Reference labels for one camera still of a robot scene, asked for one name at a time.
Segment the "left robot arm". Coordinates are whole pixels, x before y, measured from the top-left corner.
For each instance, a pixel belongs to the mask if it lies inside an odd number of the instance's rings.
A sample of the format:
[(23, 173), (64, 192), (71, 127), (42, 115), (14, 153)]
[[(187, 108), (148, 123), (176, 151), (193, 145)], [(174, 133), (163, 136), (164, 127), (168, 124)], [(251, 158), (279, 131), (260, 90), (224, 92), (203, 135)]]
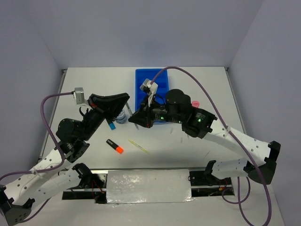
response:
[(96, 185), (102, 188), (103, 181), (84, 163), (76, 163), (89, 148), (87, 141), (104, 120), (114, 120), (123, 110), (130, 96), (121, 93), (112, 96), (92, 94), (84, 98), (81, 88), (62, 93), (72, 95), (76, 105), (85, 107), (81, 121), (63, 119), (56, 133), (47, 127), (55, 147), (40, 162), (28, 171), (17, 171), (18, 178), (0, 187), (0, 213), (10, 226), (31, 220), (32, 210), (44, 207), (51, 197), (63, 190)]

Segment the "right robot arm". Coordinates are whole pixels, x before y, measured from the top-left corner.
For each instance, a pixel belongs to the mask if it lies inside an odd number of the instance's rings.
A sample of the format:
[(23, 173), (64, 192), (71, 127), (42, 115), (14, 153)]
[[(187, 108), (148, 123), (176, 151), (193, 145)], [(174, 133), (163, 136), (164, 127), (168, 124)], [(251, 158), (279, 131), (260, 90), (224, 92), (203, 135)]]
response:
[(178, 123), (190, 137), (214, 142), (240, 156), (232, 161), (209, 161), (204, 173), (209, 184), (224, 178), (248, 177), (269, 185), (275, 175), (280, 143), (263, 142), (223, 125), (214, 114), (193, 107), (190, 97), (179, 89), (167, 92), (165, 104), (145, 97), (128, 121), (144, 128), (151, 128), (156, 121)]

